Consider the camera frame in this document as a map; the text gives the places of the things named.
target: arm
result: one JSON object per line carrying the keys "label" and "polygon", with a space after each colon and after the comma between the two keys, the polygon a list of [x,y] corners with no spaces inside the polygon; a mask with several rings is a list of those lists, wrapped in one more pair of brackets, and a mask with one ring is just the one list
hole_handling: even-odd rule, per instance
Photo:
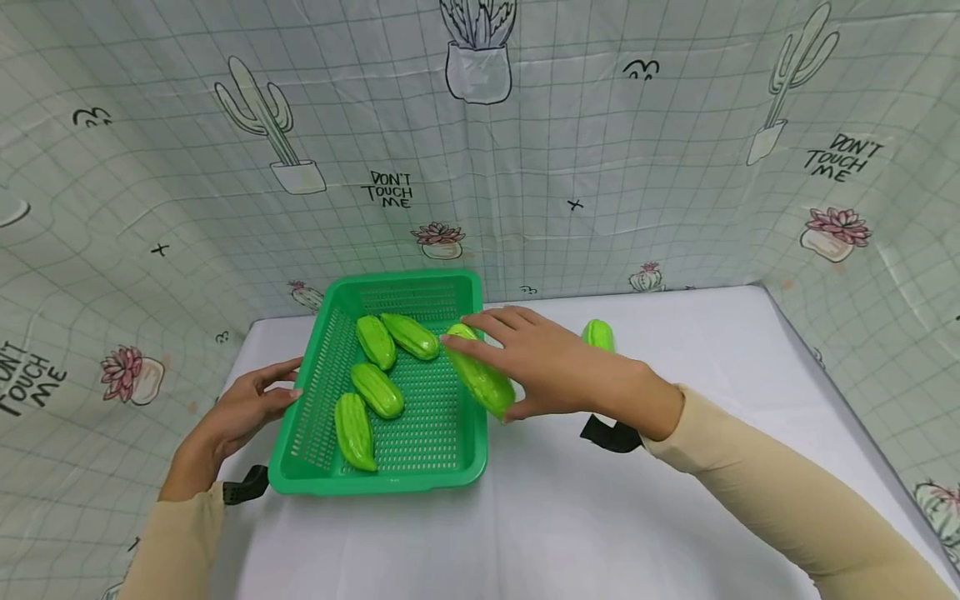
{"label": "arm", "polygon": [[444,343],[500,369],[526,391],[505,422],[590,411],[631,425],[655,456],[695,476],[740,522],[803,569],[825,600],[953,597],[850,488],[646,364],[591,348],[526,308],[488,310],[463,321],[503,348],[456,336],[444,336]]}
{"label": "arm", "polygon": [[265,390],[277,381],[294,381],[299,366],[296,358],[237,378],[183,440],[118,600],[209,596],[210,568],[225,514],[223,486],[214,483],[220,466],[297,399],[300,390]]}

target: black clip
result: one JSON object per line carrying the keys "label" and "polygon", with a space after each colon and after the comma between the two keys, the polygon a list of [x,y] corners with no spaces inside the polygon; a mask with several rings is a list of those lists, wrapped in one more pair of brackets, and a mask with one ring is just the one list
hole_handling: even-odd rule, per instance
{"label": "black clip", "polygon": [[580,437],[618,454],[633,452],[643,446],[640,434],[630,425],[617,421],[613,427],[610,427],[594,415],[590,415],[584,430],[580,432]]}
{"label": "black clip", "polygon": [[233,506],[259,498],[267,490],[268,483],[267,468],[263,465],[253,465],[241,483],[235,481],[224,483],[224,504]]}

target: beige sleeve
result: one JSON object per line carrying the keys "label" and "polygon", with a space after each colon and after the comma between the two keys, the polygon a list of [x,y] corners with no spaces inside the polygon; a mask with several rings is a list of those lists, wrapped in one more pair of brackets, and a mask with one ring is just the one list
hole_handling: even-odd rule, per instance
{"label": "beige sleeve", "polygon": [[673,434],[644,440],[812,579],[824,600],[953,600],[933,568],[863,498],[797,452],[686,397]]}
{"label": "beige sleeve", "polygon": [[223,523],[221,482],[185,502],[157,502],[117,600],[206,600]]}

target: fabric wall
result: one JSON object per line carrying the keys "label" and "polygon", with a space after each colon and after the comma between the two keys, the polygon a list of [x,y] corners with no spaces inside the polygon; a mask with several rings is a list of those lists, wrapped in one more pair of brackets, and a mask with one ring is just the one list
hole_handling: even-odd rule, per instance
{"label": "fabric wall", "polygon": [[0,597],[115,593],[252,321],[445,266],[761,282],[960,561],[958,11],[4,2]]}

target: green plastic basket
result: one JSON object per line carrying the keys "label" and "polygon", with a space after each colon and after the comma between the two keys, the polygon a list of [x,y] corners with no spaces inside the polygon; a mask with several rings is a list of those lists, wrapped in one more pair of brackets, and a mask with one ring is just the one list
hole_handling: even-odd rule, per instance
{"label": "green plastic basket", "polygon": [[398,419],[368,410],[376,473],[344,461],[333,406],[353,391],[349,368],[366,361],[354,327],[364,315],[399,313],[440,334],[462,315],[482,310],[480,278],[471,271],[412,271],[351,276],[326,290],[270,461],[280,493],[350,495],[422,492],[465,486],[487,465],[487,414],[469,397],[444,352],[421,361],[397,348],[391,380],[403,392]]}

